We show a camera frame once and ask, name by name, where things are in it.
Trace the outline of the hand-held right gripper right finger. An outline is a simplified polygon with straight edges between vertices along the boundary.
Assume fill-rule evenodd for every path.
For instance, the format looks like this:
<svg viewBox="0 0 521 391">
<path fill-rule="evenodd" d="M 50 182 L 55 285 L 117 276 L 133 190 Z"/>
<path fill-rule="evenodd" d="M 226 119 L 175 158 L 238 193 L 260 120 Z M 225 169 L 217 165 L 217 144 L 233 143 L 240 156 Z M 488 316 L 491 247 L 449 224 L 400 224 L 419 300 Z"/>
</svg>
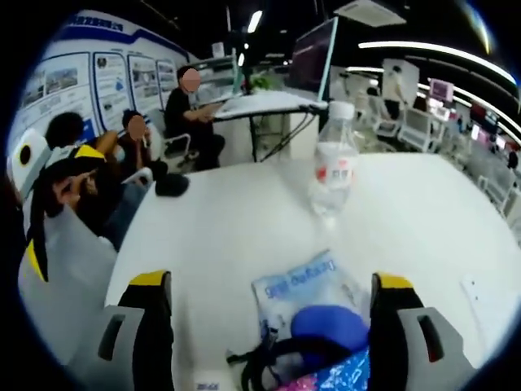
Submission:
<svg viewBox="0 0 521 391">
<path fill-rule="evenodd" d="M 460 333 L 398 275 L 372 275 L 369 346 L 369 390 L 459 390 L 472 376 Z"/>
</svg>

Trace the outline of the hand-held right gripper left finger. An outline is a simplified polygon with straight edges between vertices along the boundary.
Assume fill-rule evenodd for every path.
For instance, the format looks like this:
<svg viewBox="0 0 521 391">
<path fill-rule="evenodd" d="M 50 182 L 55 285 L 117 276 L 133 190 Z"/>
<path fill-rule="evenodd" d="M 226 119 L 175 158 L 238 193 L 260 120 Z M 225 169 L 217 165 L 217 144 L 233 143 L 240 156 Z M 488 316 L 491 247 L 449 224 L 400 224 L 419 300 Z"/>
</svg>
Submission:
<svg viewBox="0 0 521 391">
<path fill-rule="evenodd" d="M 173 390 L 171 274 L 133 278 L 106 306 L 77 351 L 83 390 Z"/>
</svg>

